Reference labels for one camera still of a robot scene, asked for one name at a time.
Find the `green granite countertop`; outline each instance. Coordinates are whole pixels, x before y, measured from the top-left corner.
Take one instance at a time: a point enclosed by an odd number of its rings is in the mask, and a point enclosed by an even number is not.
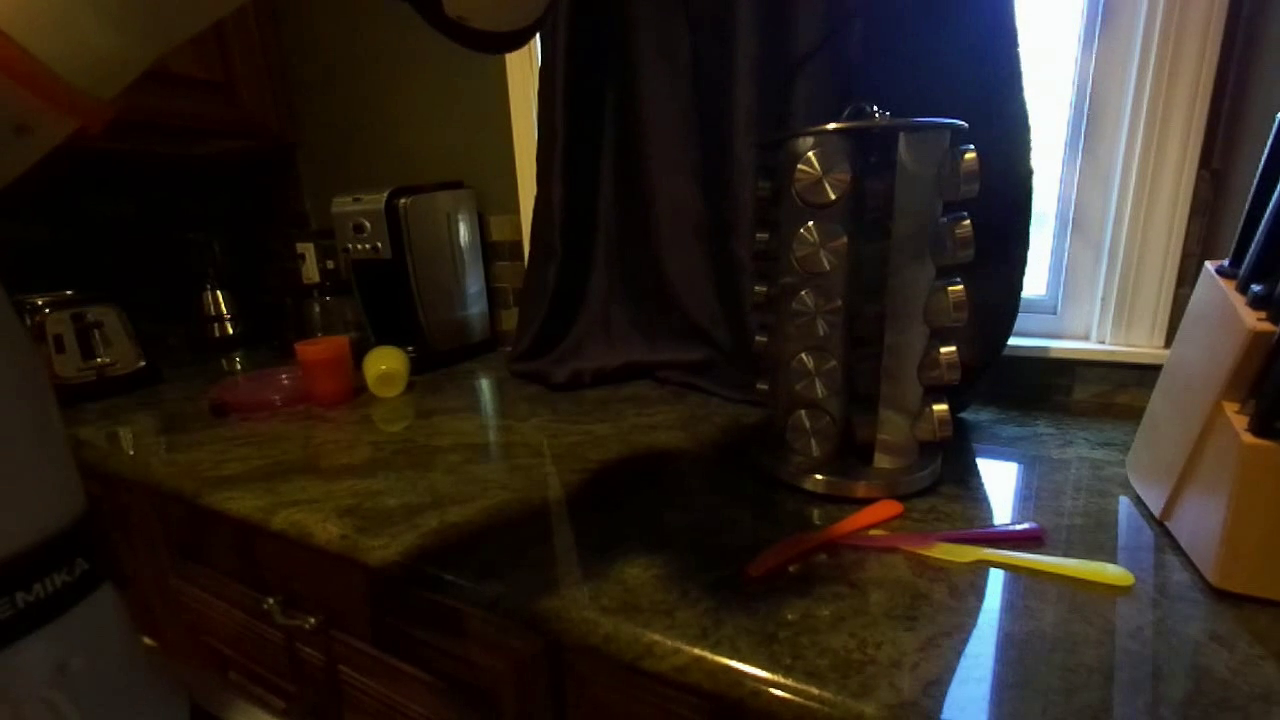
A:
[[[663,383],[545,392],[500,360],[411,396],[217,421],[210,383],[70,412],[93,467],[455,587],[547,637],[784,717],[1278,717],[1280,605],[1213,593],[1134,500],[1134,421],[967,408],[897,527],[1049,525],[1134,593],[844,550],[749,582],[847,512],[757,464],[757,408]]]

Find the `knife block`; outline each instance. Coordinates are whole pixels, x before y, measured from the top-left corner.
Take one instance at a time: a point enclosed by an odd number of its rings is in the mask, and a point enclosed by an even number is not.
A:
[[[1249,430],[1244,399],[1278,335],[1205,262],[1130,447],[1130,483],[1200,574],[1265,601],[1280,601],[1280,445]]]

